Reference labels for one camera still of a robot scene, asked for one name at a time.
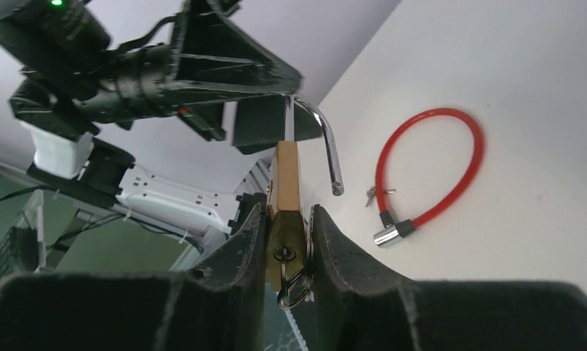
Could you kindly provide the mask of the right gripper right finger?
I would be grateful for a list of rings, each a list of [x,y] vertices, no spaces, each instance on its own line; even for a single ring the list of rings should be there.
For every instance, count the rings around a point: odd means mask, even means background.
[[[318,350],[587,350],[587,295],[546,281],[415,281],[312,212]]]

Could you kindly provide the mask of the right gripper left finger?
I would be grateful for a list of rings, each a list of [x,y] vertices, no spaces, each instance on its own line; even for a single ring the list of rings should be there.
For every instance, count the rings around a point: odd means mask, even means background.
[[[0,350],[261,350],[267,219],[185,271],[14,274]]]

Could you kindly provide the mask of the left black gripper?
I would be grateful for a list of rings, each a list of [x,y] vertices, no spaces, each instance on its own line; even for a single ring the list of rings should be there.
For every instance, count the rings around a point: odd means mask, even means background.
[[[224,14],[181,10],[161,19],[134,40],[110,48],[110,35],[96,24],[78,47],[95,85],[88,99],[74,99],[88,126],[175,116],[207,141],[224,139],[224,105],[232,92],[250,94],[298,91],[303,77]],[[295,139],[322,136],[315,117],[296,105]],[[283,140],[284,98],[279,95],[237,103],[232,146],[255,154]]]

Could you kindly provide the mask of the red cable bike lock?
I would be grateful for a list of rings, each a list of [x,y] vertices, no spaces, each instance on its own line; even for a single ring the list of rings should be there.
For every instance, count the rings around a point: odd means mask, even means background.
[[[424,110],[387,136],[379,152],[374,186],[386,248],[426,225],[438,228],[474,183],[485,157],[485,132],[472,114],[454,107]],[[395,189],[383,204],[383,189]]]

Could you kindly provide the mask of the brass padlock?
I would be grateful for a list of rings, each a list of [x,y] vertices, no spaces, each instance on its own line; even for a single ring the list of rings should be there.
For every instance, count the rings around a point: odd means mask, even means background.
[[[344,181],[333,129],[322,111],[304,98],[282,95],[284,98],[283,140],[276,144],[270,166],[267,215],[269,219],[267,242],[268,280],[276,292],[280,290],[280,251],[292,250],[287,263],[287,275],[291,277],[303,267],[306,252],[312,247],[308,238],[301,199],[300,157],[295,139],[296,105],[301,106],[317,120],[322,130],[327,154],[330,188],[336,197],[344,194]]]

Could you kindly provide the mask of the cable lock keys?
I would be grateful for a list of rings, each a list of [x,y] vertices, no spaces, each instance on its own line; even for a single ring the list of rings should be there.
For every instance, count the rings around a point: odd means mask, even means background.
[[[382,190],[382,194],[383,194],[383,204],[387,205],[387,196],[388,195],[392,195],[395,194],[396,190],[395,189],[383,189]],[[367,191],[366,191],[366,204],[365,207],[368,208],[371,206],[372,202],[376,199],[377,197],[377,192],[376,192],[376,187],[372,186],[370,187]]]

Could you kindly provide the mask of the padlock keys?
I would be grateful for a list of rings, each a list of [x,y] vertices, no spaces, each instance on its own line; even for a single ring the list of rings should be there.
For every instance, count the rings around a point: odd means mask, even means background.
[[[277,294],[276,303],[281,310],[290,310],[304,301],[311,292],[313,279],[312,263],[314,260],[314,249],[311,247],[306,252],[306,258],[303,267],[295,272],[291,277],[287,275],[287,263],[289,262],[289,253],[292,250],[283,247],[280,251],[280,290]]]

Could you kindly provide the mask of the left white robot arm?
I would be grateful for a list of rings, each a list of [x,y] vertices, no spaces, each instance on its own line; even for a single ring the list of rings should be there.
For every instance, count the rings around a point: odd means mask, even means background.
[[[0,46],[23,66],[10,97],[36,148],[28,173],[100,208],[124,205],[192,232],[235,230],[233,195],[200,191],[156,175],[98,135],[175,117],[207,141],[223,141],[224,108],[238,116],[242,154],[283,138],[283,99],[301,74],[231,21],[237,1],[185,1],[147,34],[112,48],[85,1],[0,1]]]

